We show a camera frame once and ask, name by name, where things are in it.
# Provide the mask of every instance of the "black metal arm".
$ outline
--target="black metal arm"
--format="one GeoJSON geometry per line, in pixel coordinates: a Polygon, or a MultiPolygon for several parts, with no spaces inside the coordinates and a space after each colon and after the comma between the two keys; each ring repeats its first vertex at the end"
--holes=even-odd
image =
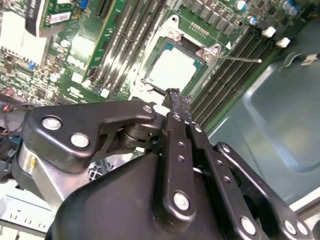
{"type": "Polygon", "coordinates": [[[169,97],[166,117],[142,101],[28,114],[12,173],[57,209],[47,239],[313,239],[229,145],[210,144],[184,99],[169,97]],[[88,182],[92,161],[136,147],[146,154],[88,182]]]}

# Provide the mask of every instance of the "blue metal panel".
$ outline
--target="blue metal panel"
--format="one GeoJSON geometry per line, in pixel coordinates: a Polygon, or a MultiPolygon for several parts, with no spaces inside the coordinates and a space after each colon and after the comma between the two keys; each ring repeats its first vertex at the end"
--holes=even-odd
{"type": "MultiPolygon", "coordinates": [[[[320,21],[288,53],[320,53],[320,21]]],[[[270,65],[218,123],[212,144],[230,144],[288,204],[320,186],[320,61],[270,65]]]]}

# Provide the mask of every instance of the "black plastic bracket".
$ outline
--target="black plastic bracket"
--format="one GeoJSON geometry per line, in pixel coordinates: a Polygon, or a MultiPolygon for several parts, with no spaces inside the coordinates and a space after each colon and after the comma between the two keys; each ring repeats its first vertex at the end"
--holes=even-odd
{"type": "Polygon", "coordinates": [[[139,100],[39,107],[27,114],[22,139],[38,157],[63,171],[79,173],[91,161],[111,155],[108,148],[119,130],[128,125],[150,124],[155,119],[153,108],[139,100]],[[61,127],[45,128],[45,118],[59,120],[61,127]],[[89,144],[72,144],[71,136],[76,133],[86,135],[89,144]]]}
{"type": "Polygon", "coordinates": [[[240,180],[242,195],[258,206],[257,217],[272,239],[313,239],[307,225],[265,183],[265,181],[228,144],[219,142],[214,149],[223,154],[229,168],[240,180]]]}
{"type": "Polygon", "coordinates": [[[188,128],[192,141],[193,163],[204,173],[212,196],[220,228],[227,239],[268,239],[253,218],[238,185],[224,159],[213,150],[204,130],[192,123],[188,128]],[[242,222],[251,224],[246,231],[242,222]]]}
{"type": "Polygon", "coordinates": [[[192,147],[185,121],[172,112],[167,114],[166,121],[154,213],[168,231],[183,232],[196,217],[192,147]]]}

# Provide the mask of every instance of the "capacitor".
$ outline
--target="capacitor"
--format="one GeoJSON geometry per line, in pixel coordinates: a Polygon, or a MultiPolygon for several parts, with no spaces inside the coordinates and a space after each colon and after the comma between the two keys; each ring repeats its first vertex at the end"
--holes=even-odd
{"type": "Polygon", "coordinates": [[[246,9],[246,1],[239,0],[235,2],[235,9],[238,11],[242,11],[246,9]]]}
{"type": "Polygon", "coordinates": [[[282,7],[283,10],[289,10],[290,8],[292,8],[293,5],[294,3],[291,0],[283,0],[280,3],[280,6],[282,7]]]}
{"type": "Polygon", "coordinates": [[[296,16],[299,12],[299,7],[298,6],[292,6],[289,10],[286,11],[286,13],[290,16],[296,16]]]}
{"type": "Polygon", "coordinates": [[[248,16],[248,21],[250,25],[256,25],[258,23],[258,19],[254,16],[248,16]]]}
{"type": "Polygon", "coordinates": [[[70,46],[70,42],[68,40],[65,40],[63,39],[61,42],[60,42],[60,45],[63,47],[63,48],[67,48],[70,46]]]}
{"type": "Polygon", "coordinates": [[[56,73],[56,72],[55,73],[51,73],[49,79],[50,79],[51,82],[56,83],[60,79],[60,74],[56,73]]]}

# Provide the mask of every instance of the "mounting screw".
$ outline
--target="mounting screw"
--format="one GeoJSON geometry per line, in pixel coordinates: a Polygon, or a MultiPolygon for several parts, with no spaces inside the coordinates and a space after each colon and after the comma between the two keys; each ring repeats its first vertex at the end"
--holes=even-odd
{"type": "Polygon", "coordinates": [[[148,114],[152,113],[152,108],[148,105],[144,105],[143,110],[145,110],[148,114]]]}
{"type": "Polygon", "coordinates": [[[184,148],[184,147],[186,146],[182,141],[180,141],[180,142],[178,143],[178,145],[179,145],[179,147],[181,147],[181,148],[184,148]]]}
{"type": "Polygon", "coordinates": [[[58,130],[61,128],[61,122],[54,117],[47,117],[43,119],[42,125],[49,130],[58,130]]]}
{"type": "Polygon", "coordinates": [[[190,207],[190,202],[187,198],[186,195],[184,195],[182,192],[175,192],[173,195],[173,200],[175,205],[180,209],[180,210],[188,210],[190,207]]]}
{"type": "Polygon", "coordinates": [[[198,125],[195,125],[195,130],[198,132],[198,133],[201,133],[202,132],[202,129],[198,126],[198,125]]]}
{"type": "Polygon", "coordinates": [[[230,153],[230,149],[226,145],[222,145],[222,148],[225,152],[230,153]]]}
{"type": "Polygon", "coordinates": [[[296,226],[298,227],[299,231],[303,235],[306,235],[306,236],[308,235],[308,230],[305,228],[305,226],[301,222],[297,221],[296,222],[296,226]]]}
{"type": "Polygon", "coordinates": [[[71,136],[70,141],[79,148],[85,148],[89,145],[89,138],[83,133],[75,133],[71,136]]]}
{"type": "Polygon", "coordinates": [[[181,121],[181,118],[180,118],[180,116],[179,116],[178,114],[174,114],[174,115],[173,115],[173,118],[174,118],[175,120],[177,120],[178,122],[181,121]]]}
{"type": "Polygon", "coordinates": [[[249,218],[243,216],[241,217],[240,221],[241,221],[242,227],[248,234],[251,234],[251,235],[256,234],[255,225],[250,221],[249,218]]]}
{"type": "Polygon", "coordinates": [[[297,231],[295,229],[295,227],[287,220],[284,220],[284,225],[285,228],[288,230],[289,233],[291,233],[292,235],[296,235],[297,231]]]}

